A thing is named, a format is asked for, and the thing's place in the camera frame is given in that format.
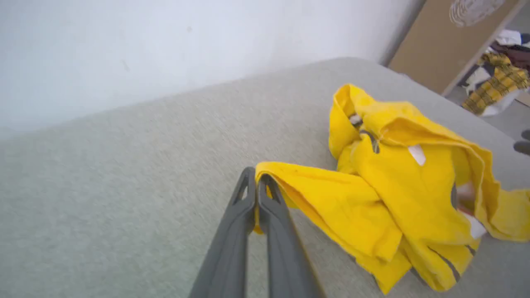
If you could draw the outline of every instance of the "dark clothing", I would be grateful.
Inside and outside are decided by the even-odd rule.
[[[521,33],[521,43],[527,43],[527,42],[530,42],[530,34]]]
[[[520,46],[520,45],[509,46],[508,48],[510,50],[516,50],[516,51],[521,51],[521,52],[530,52],[530,48],[527,48],[525,46]]]
[[[505,54],[510,59],[510,62],[515,67],[526,69],[530,71],[530,51],[521,49],[511,49],[511,47],[501,46],[498,42],[494,42],[491,47],[500,54]]]

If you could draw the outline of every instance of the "yellow jacket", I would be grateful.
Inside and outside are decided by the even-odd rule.
[[[354,126],[353,115],[362,122]],[[343,86],[330,112],[329,149],[337,172],[263,162],[256,179],[270,174],[287,204],[354,256],[385,294],[411,266],[433,289],[451,288],[481,229],[530,240],[530,191],[501,190],[491,152],[410,103],[376,102]]]

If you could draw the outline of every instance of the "gray fabric surface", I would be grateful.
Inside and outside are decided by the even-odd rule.
[[[330,60],[0,143],[0,297],[186,297],[245,166],[335,168],[328,113],[345,83],[411,101],[492,150],[505,188],[530,186],[530,157],[486,122],[382,66]],[[383,296],[308,219],[293,217],[329,297]],[[523,297],[528,268],[528,245],[487,236],[448,293],[408,273],[388,297]],[[251,236],[248,279],[249,297],[267,296],[262,236]]]

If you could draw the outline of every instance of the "reflective stripe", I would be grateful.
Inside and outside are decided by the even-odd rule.
[[[456,183],[453,184],[453,188],[451,189],[451,205],[453,205],[453,208],[458,208],[458,193],[456,191]]]
[[[475,254],[476,254],[476,250],[474,250],[474,249],[473,249],[472,247],[470,247],[468,244],[466,244],[466,247],[467,247],[467,249],[469,249],[469,252],[470,252],[473,256],[475,256]]]
[[[451,268],[451,270],[453,271],[453,276],[455,277],[455,280],[456,282],[458,282],[460,280],[460,273],[458,273],[458,270],[456,270],[455,266],[453,265],[453,263],[451,263],[448,259],[446,259],[444,256],[440,255],[436,250],[428,247],[432,252],[434,252],[435,254],[437,254],[448,266],[449,268]]]
[[[379,143],[377,142],[377,139],[374,137],[374,135],[367,132],[364,129],[361,129],[359,131],[359,135],[362,135],[362,134],[365,134],[368,137],[370,137],[370,142],[372,143],[372,150],[374,151],[375,154],[379,153]]]

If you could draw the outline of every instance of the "clothing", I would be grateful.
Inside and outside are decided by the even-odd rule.
[[[530,52],[523,46],[502,46],[496,42],[491,47],[499,54],[504,54],[510,59],[510,63],[516,67],[530,71]]]
[[[515,90],[529,86],[528,71],[515,67],[504,54],[482,54],[479,65],[495,66],[493,77],[482,83],[464,101],[462,107],[476,115],[483,114],[487,106],[493,105]]]
[[[515,30],[502,30],[496,41],[503,46],[520,45],[521,44],[521,33]]]
[[[471,93],[475,92],[475,90],[478,89],[482,84],[491,79],[494,74],[495,68],[493,68],[491,73],[488,72],[487,68],[483,66],[479,66],[477,69],[475,69],[475,71],[465,81],[465,90],[467,96],[471,95]]]
[[[521,45],[524,45],[526,43],[530,42],[530,34],[528,33],[521,33]]]
[[[350,122],[355,114],[358,127]],[[433,289],[451,288],[478,249],[481,229],[530,240],[530,191],[501,190],[489,151],[410,103],[376,102],[343,86],[330,112],[329,150],[336,172],[263,162],[256,179],[271,175],[288,206],[354,256],[385,294],[411,266]]]
[[[467,70],[467,72],[466,72],[465,75],[462,77],[462,79],[460,79],[460,81],[457,83],[457,85],[458,85],[458,86],[462,86],[462,87],[467,87],[467,86],[469,86],[469,82],[467,81],[467,79],[468,79],[472,74],[474,74],[475,71],[476,71],[477,69],[479,69],[479,67],[480,67],[479,65],[477,65],[477,64],[473,64],[473,65],[471,66],[471,68]]]
[[[487,106],[480,117],[490,117],[501,113],[502,111],[506,110],[515,101],[515,99],[518,99],[521,94],[525,93],[526,90],[528,89],[517,89],[508,92],[508,94],[504,95],[501,100]]]

